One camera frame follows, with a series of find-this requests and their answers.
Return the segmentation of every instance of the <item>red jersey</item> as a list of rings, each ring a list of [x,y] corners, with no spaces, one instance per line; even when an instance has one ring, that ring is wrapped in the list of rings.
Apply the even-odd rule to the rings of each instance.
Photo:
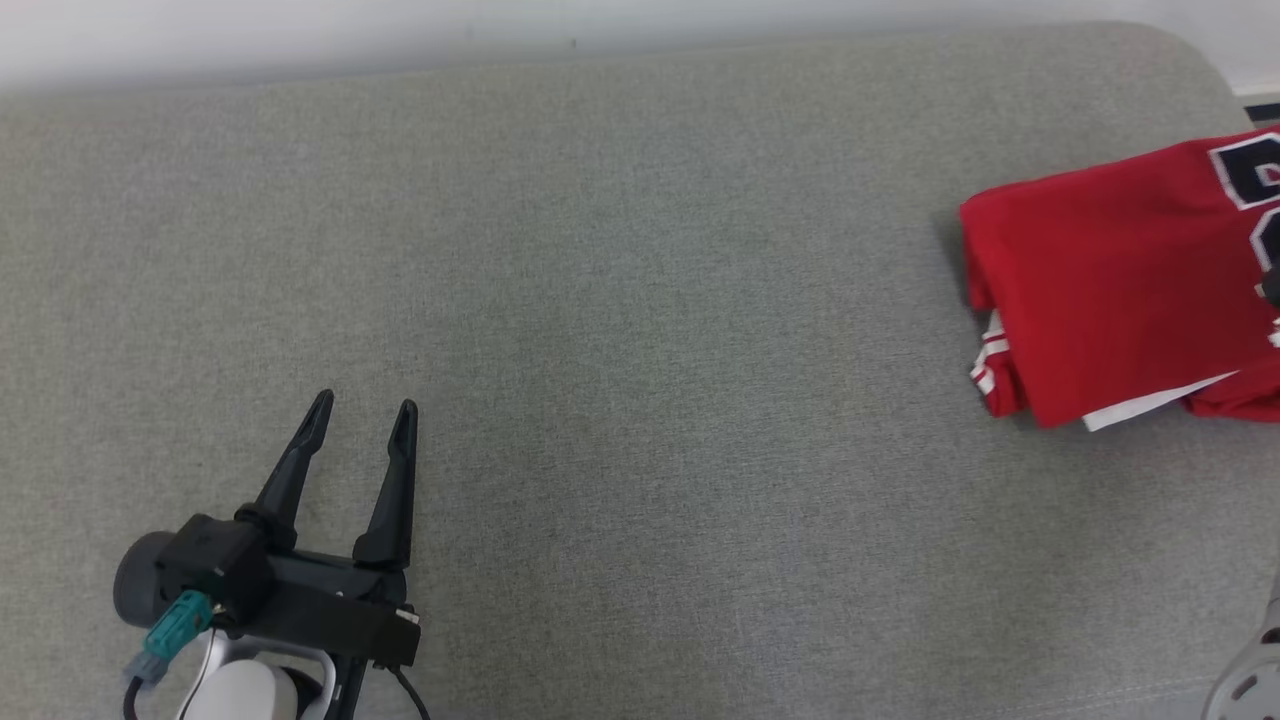
[[[1280,263],[1277,132],[998,187],[960,215],[970,300],[1004,325],[974,369],[996,415],[1029,404],[1053,427],[1249,368],[1280,373],[1276,313],[1256,290]]]

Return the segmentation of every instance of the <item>couch cushion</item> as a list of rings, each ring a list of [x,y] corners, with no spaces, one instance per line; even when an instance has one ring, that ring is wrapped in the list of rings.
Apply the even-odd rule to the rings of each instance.
[[[324,387],[315,550],[422,409],[438,717],[1190,716],[1276,430],[992,420],[955,209],[1248,127],[1123,24],[6,101],[6,716],[116,711],[115,562],[251,500]],[[415,715],[371,673],[362,716]]]

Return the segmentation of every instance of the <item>jersey number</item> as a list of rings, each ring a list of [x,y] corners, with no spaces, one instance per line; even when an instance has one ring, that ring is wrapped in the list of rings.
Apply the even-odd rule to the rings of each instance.
[[[1217,179],[1240,210],[1280,200],[1280,133],[1210,150]],[[1262,270],[1280,263],[1280,208],[1267,210],[1249,237]]]

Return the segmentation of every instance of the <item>black number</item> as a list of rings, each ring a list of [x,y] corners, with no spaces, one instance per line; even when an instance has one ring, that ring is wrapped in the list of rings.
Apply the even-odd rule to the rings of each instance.
[[[1222,190],[1240,210],[1280,197],[1280,135],[1260,135],[1211,155]]]

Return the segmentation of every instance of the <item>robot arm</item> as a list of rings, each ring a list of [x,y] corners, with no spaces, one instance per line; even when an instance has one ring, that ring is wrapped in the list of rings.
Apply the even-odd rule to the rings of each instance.
[[[177,533],[143,536],[116,570],[115,610],[132,625],[156,626],[184,593],[198,593],[211,607],[209,618],[183,616],[202,620],[207,629],[200,635],[205,660],[178,720],[351,720],[369,662],[390,670],[428,717],[401,671],[413,664],[421,634],[406,602],[404,579],[413,532],[417,406],[410,400],[401,406],[387,446],[387,477],[351,557],[294,547],[307,466],[324,442],[332,409],[333,392],[326,389],[257,500],[234,519],[195,515]],[[324,678],[262,662],[262,652],[316,661]],[[156,682],[166,662],[157,657],[142,664],[151,670],[131,683],[125,717],[138,688]]]

